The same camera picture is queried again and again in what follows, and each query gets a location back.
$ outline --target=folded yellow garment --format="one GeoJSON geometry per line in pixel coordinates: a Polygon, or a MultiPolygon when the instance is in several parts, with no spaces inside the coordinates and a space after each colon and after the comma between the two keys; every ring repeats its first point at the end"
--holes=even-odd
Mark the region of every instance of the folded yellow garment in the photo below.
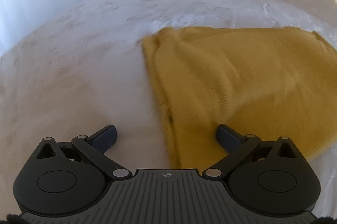
{"type": "Polygon", "coordinates": [[[208,168],[242,135],[289,136],[307,158],[337,140],[337,52],[299,28],[164,28],[143,39],[173,168],[208,168]]]}

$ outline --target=white blanket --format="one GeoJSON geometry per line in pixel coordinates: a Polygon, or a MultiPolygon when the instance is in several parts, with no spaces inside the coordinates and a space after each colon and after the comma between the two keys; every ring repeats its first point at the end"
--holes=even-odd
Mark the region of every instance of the white blanket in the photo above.
{"type": "MultiPolygon", "coordinates": [[[[43,137],[114,124],[110,158],[133,172],[169,168],[142,37],[164,26],[297,26],[336,48],[336,18],[329,0],[88,0],[46,23],[0,59],[0,218],[19,213],[12,185],[43,137]]],[[[311,164],[322,186],[314,213],[336,218],[336,145],[311,164]]]]}

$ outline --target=round metal cap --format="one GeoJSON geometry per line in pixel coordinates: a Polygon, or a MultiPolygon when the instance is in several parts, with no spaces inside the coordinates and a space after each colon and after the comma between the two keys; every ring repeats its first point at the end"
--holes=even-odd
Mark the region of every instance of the round metal cap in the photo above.
{"type": "Polygon", "coordinates": [[[208,169],[206,170],[205,174],[210,177],[217,177],[222,174],[222,172],[218,169],[208,169]]]}
{"type": "Polygon", "coordinates": [[[129,174],[129,171],[125,169],[117,169],[117,170],[114,170],[112,174],[116,177],[125,177],[129,174]]]}

